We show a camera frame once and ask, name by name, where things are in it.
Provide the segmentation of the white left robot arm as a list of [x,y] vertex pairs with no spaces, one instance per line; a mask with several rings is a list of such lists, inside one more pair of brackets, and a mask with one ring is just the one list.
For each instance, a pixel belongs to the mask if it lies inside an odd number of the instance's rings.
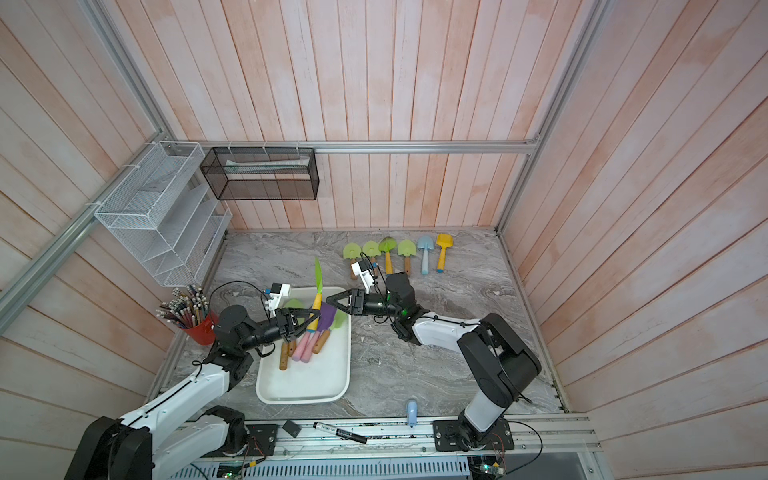
[[196,370],[151,402],[119,418],[91,423],[66,478],[167,479],[211,452],[246,453],[251,440],[243,413],[212,401],[241,382],[253,351],[296,340],[320,318],[318,305],[279,308],[261,322],[243,306],[225,308],[214,325],[214,343]]

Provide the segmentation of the bright green yellow-handled shovel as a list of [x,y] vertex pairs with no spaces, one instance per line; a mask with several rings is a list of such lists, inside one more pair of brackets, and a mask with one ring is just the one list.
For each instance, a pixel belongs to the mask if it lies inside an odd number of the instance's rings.
[[397,241],[391,236],[387,236],[379,242],[379,250],[384,254],[385,273],[387,275],[391,275],[394,273],[392,258],[391,258],[391,251],[396,246],[397,246]]

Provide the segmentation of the yellow plastic shovel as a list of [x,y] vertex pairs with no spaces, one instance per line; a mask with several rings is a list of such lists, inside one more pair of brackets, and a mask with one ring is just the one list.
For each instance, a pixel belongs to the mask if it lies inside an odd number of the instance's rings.
[[450,234],[438,234],[436,243],[440,247],[436,271],[442,273],[446,267],[447,251],[453,246],[453,237]]

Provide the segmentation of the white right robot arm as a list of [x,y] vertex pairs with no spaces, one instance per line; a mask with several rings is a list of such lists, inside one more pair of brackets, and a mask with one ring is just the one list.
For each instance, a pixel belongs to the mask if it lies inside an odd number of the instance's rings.
[[350,316],[382,317],[403,341],[458,352],[478,391],[456,420],[433,423],[435,448],[442,452],[514,447],[506,410],[542,372],[531,348],[498,314],[480,319],[442,316],[420,306],[405,273],[385,280],[385,290],[349,289],[326,302]]

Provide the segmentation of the light blue shovel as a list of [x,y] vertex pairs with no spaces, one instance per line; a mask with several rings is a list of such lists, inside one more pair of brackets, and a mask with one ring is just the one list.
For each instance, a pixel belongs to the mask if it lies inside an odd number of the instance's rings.
[[417,242],[417,248],[421,251],[421,274],[427,275],[430,270],[429,266],[429,253],[434,249],[434,239],[429,235],[424,235],[419,238]]

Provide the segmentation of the green shovel wooden handle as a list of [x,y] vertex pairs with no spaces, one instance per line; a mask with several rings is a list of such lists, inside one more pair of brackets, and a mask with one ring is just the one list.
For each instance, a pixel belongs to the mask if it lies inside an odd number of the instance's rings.
[[372,265],[377,266],[378,265],[378,257],[381,255],[381,251],[379,248],[379,243],[376,241],[367,241],[362,246],[362,252],[365,254],[365,256],[369,259]]
[[342,252],[343,258],[350,264],[350,278],[356,279],[355,266],[361,260],[361,247],[354,242],[344,246]]

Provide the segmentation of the pink handled purple shovel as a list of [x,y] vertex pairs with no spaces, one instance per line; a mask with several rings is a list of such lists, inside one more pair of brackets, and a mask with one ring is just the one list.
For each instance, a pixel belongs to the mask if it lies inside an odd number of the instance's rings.
[[302,362],[308,363],[314,353],[315,347],[323,333],[328,330],[335,320],[336,309],[326,302],[320,304],[320,319],[316,327],[311,327],[304,338],[304,350],[300,356]]

